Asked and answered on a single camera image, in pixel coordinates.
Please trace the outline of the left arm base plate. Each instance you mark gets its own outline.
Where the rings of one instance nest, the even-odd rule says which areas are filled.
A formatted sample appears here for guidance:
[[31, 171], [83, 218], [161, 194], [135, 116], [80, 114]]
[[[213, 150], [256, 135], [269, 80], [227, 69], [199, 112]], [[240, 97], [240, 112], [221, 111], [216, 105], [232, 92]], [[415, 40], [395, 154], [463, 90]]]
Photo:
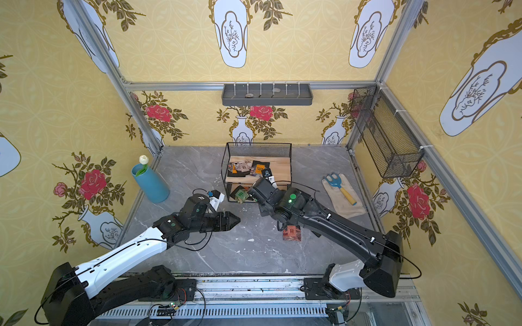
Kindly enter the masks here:
[[197, 280], [182, 278], [169, 281], [158, 294], [138, 299], [139, 302], [192, 302], [196, 293]]

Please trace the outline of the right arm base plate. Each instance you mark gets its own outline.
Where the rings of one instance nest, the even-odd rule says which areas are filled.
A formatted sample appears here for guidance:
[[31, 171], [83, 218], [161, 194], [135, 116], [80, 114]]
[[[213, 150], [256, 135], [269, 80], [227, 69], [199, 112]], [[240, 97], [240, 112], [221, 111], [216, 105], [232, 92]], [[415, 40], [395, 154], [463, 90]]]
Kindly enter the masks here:
[[359, 289], [342, 292], [322, 278], [304, 278], [300, 291], [306, 300], [359, 300], [362, 297]]

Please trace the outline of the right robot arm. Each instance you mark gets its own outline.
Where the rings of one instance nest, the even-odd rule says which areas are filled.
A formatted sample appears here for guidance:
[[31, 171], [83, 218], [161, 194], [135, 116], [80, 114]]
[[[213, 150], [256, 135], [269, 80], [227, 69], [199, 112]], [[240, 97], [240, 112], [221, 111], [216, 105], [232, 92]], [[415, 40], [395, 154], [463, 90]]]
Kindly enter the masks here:
[[266, 179], [258, 179], [247, 193], [258, 203], [261, 215], [284, 226], [307, 228], [356, 256], [353, 262], [327, 267], [321, 284], [327, 295], [366, 287], [383, 297], [396, 296], [407, 260], [397, 232], [382, 234], [365, 228], [327, 209], [298, 188], [280, 190]]

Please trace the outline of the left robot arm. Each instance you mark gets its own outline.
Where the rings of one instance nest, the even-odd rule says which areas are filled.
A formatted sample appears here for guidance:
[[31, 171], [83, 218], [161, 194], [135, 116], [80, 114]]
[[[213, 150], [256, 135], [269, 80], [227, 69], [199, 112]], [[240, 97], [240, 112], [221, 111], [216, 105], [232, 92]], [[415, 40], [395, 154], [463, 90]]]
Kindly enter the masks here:
[[140, 235], [89, 262], [57, 267], [48, 282], [38, 311], [47, 325], [88, 325], [103, 313], [144, 298], [168, 300], [179, 294], [170, 269], [151, 270], [121, 279], [121, 276], [151, 257], [178, 247], [192, 233], [227, 232], [240, 224], [229, 211], [218, 212], [209, 197], [189, 197], [180, 212], [155, 221]]

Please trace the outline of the red house tea bag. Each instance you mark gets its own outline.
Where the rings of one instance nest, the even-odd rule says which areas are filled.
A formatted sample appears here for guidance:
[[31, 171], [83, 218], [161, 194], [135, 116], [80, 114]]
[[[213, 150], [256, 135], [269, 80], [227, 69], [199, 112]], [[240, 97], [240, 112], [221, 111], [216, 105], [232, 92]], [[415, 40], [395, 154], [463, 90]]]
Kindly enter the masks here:
[[283, 240], [296, 241], [302, 240], [301, 229], [298, 225], [287, 225], [282, 231]]

